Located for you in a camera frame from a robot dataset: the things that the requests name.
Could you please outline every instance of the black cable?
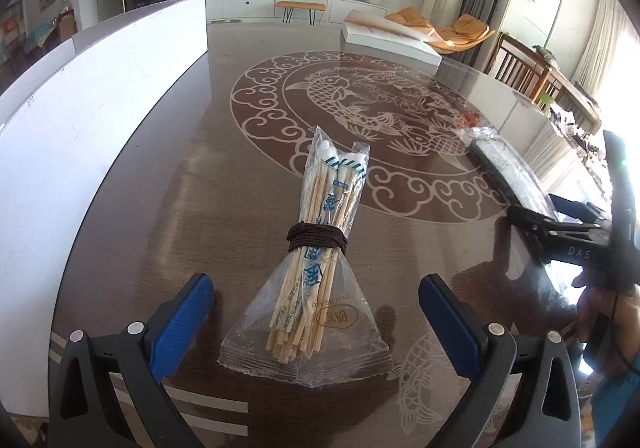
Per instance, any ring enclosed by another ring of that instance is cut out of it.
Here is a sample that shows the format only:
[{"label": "black cable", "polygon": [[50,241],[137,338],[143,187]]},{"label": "black cable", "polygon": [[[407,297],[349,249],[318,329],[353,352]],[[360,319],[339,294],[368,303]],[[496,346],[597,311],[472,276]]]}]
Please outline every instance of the black cable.
[{"label": "black cable", "polygon": [[615,351],[618,353],[618,356],[620,356],[620,359],[626,365],[626,368],[628,368],[636,376],[640,376],[640,370],[635,368],[634,364],[626,359],[626,356],[622,353],[622,351],[620,350],[620,346],[616,342],[615,336],[613,336],[613,321],[615,320],[615,317],[616,317],[616,308],[618,307],[618,297],[619,296],[620,296],[620,290],[617,290],[615,297],[613,297],[613,307],[611,309],[611,319],[609,320],[609,334],[611,336],[611,344],[613,345],[613,348],[615,349]]}]

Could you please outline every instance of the cushion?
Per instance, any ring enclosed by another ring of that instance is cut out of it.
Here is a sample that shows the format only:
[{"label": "cushion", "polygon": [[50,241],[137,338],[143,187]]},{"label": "cushion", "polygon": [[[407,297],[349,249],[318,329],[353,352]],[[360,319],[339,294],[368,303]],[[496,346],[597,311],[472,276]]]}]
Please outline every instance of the cushion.
[{"label": "cushion", "polygon": [[397,13],[389,14],[385,17],[387,21],[397,22],[403,26],[411,28],[432,28],[431,23],[426,20],[415,8],[402,8]]},{"label": "cushion", "polygon": [[406,25],[408,26],[430,26],[431,23],[425,19],[420,12],[415,8],[402,8],[399,12],[399,15],[402,15],[406,20]]},{"label": "cushion", "polygon": [[467,42],[470,42],[484,37],[489,32],[489,26],[469,14],[464,14],[454,22],[453,30],[458,35],[468,38]]},{"label": "cushion", "polygon": [[465,35],[458,34],[453,28],[441,28],[438,30],[438,34],[444,40],[449,40],[450,42],[452,42],[454,45],[457,45],[457,46],[462,44],[468,44],[472,40],[475,40],[475,38],[469,38],[469,37],[466,37]]}]

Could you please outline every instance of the chair backrest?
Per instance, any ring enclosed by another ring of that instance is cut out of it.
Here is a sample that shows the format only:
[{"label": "chair backrest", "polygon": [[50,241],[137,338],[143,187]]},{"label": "chair backrest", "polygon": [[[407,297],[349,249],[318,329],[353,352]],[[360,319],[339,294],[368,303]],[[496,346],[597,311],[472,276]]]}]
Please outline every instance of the chair backrest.
[{"label": "chair backrest", "polygon": [[485,73],[536,101],[551,66],[535,51],[507,34],[500,34]]},{"label": "chair backrest", "polygon": [[71,38],[77,31],[76,17],[72,12],[63,14],[58,18],[58,33],[60,34],[61,43],[67,38]]}]

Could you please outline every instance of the plastic packaging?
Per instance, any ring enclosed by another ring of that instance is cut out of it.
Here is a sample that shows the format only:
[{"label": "plastic packaging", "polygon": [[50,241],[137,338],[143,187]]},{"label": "plastic packaging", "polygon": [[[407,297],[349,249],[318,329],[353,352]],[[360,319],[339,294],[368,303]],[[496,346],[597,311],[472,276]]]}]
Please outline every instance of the plastic packaging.
[{"label": "plastic packaging", "polygon": [[510,203],[558,220],[556,209],[526,161],[492,127],[459,129],[470,148]]},{"label": "plastic packaging", "polygon": [[[348,237],[369,146],[338,152],[316,128],[306,160],[300,221]],[[317,387],[393,370],[388,346],[339,248],[290,252],[226,335],[220,364],[273,380]]]}]

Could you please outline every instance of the glass tabletop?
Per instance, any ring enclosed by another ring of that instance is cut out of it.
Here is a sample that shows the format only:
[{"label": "glass tabletop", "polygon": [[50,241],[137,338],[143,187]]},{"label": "glass tabletop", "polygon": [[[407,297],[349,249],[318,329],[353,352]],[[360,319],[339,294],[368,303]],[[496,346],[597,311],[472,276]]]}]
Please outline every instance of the glass tabletop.
[{"label": "glass tabletop", "polygon": [[[446,57],[434,68],[345,44],[322,26],[213,24],[208,38],[208,53],[149,112],[87,212],[52,351],[75,329],[111,334],[148,319],[204,272],[214,305],[165,385],[205,446],[422,448],[468,385],[417,304],[424,275],[439,273],[482,319],[526,335],[565,327],[577,298],[567,288],[575,269],[545,270],[532,258],[455,130],[469,118],[498,129],[558,195],[600,205],[597,187],[528,99]],[[338,148],[371,147],[347,260],[395,366],[322,389],[217,362],[226,333],[287,253],[315,125]],[[52,382],[56,367],[52,359]],[[516,384],[512,376],[483,445]],[[126,403],[124,382],[114,377],[114,386]]]}]

